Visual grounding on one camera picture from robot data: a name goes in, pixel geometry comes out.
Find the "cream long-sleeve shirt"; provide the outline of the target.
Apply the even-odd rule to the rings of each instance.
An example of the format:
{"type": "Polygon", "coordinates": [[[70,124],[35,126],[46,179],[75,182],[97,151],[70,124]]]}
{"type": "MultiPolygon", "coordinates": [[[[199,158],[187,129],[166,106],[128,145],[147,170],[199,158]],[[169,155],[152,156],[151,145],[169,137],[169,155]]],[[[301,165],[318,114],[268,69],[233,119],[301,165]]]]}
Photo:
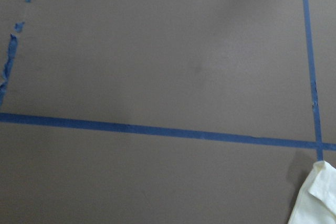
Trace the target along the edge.
{"type": "Polygon", "coordinates": [[[313,164],[288,222],[335,223],[335,168],[328,162],[313,164]]]}

